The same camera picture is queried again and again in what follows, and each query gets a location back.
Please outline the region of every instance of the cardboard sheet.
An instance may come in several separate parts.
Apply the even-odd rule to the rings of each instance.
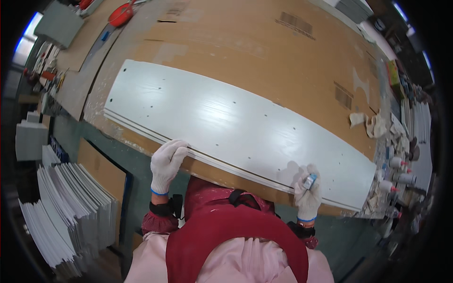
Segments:
[[[78,72],[90,52],[96,39],[108,24],[108,18],[113,11],[126,3],[126,0],[104,0],[94,13],[85,19],[71,45],[66,50],[60,50],[57,56],[59,70]]]
[[[376,141],[364,128],[349,129],[348,116],[379,110],[374,49],[340,20],[295,0],[191,0],[160,19],[175,23],[144,32],[132,59],[258,94],[373,159]]]
[[[107,41],[96,51],[93,58],[81,72],[68,71],[66,73],[63,85],[56,94],[55,99],[76,121],[81,119],[83,106],[93,80],[121,31],[122,29],[116,29],[110,34]]]
[[[77,163],[82,164],[93,178],[98,181],[110,194],[118,200],[116,216],[116,240],[119,243],[121,204],[123,202],[126,173],[115,166],[100,152],[92,147],[85,139],[80,139]]]

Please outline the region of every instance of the white cotton glove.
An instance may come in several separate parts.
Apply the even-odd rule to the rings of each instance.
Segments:
[[[311,186],[310,190],[304,188],[304,183],[307,177],[311,174],[316,174],[317,178]],[[298,207],[297,219],[300,221],[311,221],[318,215],[318,208],[321,206],[321,176],[319,175],[316,165],[309,164],[307,167],[302,167],[302,176],[294,185],[294,204]]]
[[[163,144],[151,157],[151,191],[157,195],[166,195],[170,183],[176,177],[179,167],[186,157],[189,144],[180,139]]]

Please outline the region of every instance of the barcode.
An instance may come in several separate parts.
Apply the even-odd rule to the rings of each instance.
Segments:
[[[341,105],[351,110],[352,98],[338,86],[335,86],[335,99]]]
[[[374,59],[368,58],[368,63],[370,64],[371,74],[377,79],[377,66],[374,62]]]
[[[179,16],[187,6],[187,2],[176,2],[173,3],[173,7],[167,11],[167,15]]]
[[[297,16],[281,12],[280,19],[276,19],[275,21],[292,30],[297,31],[300,34],[305,35],[310,39],[315,40],[315,38],[312,36],[313,26]]]

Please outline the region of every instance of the red basket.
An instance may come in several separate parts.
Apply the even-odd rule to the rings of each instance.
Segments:
[[[117,28],[127,23],[134,15],[134,12],[132,11],[134,2],[135,0],[132,0],[132,2],[121,5],[118,9],[113,11],[108,19],[109,23]]]

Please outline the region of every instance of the white panel board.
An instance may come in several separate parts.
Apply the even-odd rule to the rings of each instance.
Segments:
[[[159,143],[184,139],[190,155],[286,192],[315,163],[323,202],[360,210],[375,164],[305,117],[238,87],[191,72],[125,60],[105,115]]]

